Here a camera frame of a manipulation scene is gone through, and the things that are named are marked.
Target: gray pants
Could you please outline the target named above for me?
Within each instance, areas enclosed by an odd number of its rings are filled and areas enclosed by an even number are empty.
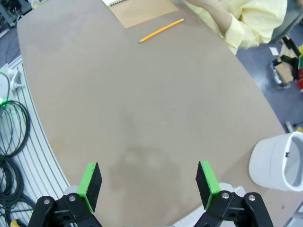
[[[296,0],[287,1],[287,11],[283,23],[277,27],[271,37],[271,43],[277,43],[286,36],[303,18],[303,8],[298,7]]]

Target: ribbed metal surface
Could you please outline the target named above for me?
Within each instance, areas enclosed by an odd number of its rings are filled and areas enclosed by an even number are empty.
[[[9,67],[18,68],[21,73],[20,82],[21,84],[26,85],[26,87],[18,88],[17,91],[14,91],[13,97],[10,97],[9,99],[21,102],[27,108],[31,118],[31,129],[27,144],[24,149],[14,157],[24,178],[24,194],[29,196],[34,202],[43,195],[50,195],[55,199],[58,199],[62,197],[63,192],[70,185],[64,176],[43,131],[33,99],[30,95],[21,56],[15,59]],[[6,146],[9,141],[11,125],[8,120],[7,117],[2,116],[0,123],[0,146]],[[12,147],[14,147],[19,140],[19,122],[20,120],[16,115],[12,114],[13,130],[17,132],[13,133]],[[23,210],[27,209],[27,207],[26,204],[18,203],[15,210]],[[12,216],[14,219],[18,218],[27,224],[31,216],[31,211],[13,213]],[[0,225],[3,227],[7,226],[3,217],[0,218]]]

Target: shirt sleeve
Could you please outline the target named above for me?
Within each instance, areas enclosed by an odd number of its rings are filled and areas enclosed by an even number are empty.
[[[225,42],[242,49],[269,43],[274,29],[283,22],[286,8],[286,0],[249,1],[242,7],[239,19],[231,14],[232,23],[225,33]]]

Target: blue floor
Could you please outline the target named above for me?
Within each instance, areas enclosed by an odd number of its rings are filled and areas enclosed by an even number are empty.
[[[296,25],[288,36],[297,46],[302,45],[303,27]],[[270,46],[276,47],[278,51],[282,47],[280,43],[261,44],[248,50],[238,50],[237,58],[262,90],[284,130],[287,131],[286,121],[290,121],[291,124],[303,121],[303,93],[294,82],[291,82],[290,88],[276,88],[268,66],[277,57],[272,56]]]

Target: spiral binding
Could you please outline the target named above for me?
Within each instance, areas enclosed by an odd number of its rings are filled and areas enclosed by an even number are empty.
[[[124,2],[124,1],[127,1],[127,0],[116,0],[116,1],[111,2],[111,3],[109,4],[109,6],[114,6],[114,5],[119,4],[119,3],[121,3],[121,2]]]

